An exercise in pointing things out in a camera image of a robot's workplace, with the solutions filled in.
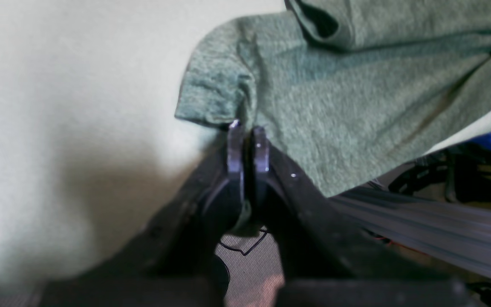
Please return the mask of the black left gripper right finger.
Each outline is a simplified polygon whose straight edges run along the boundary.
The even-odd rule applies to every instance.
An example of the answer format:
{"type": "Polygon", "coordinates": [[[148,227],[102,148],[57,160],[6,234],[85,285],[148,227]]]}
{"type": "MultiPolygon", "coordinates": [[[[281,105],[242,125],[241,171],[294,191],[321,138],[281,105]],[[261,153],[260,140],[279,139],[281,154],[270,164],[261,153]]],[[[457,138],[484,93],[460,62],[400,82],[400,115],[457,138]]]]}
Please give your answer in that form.
{"type": "Polygon", "coordinates": [[[290,157],[252,130],[255,209],[278,243],[277,307],[465,307],[462,282],[384,247],[337,211],[290,157]]]}

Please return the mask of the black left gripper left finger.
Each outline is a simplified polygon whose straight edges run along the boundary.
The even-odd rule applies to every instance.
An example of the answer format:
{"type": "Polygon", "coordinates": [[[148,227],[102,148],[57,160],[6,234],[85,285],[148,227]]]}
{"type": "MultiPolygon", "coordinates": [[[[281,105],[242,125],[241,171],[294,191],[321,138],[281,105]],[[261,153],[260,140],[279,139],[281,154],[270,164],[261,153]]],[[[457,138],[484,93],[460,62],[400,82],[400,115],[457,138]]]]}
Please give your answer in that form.
{"type": "Polygon", "coordinates": [[[243,128],[204,159],[123,249],[78,278],[47,284],[43,307],[222,307],[210,278],[219,240],[244,201],[243,128]]]}

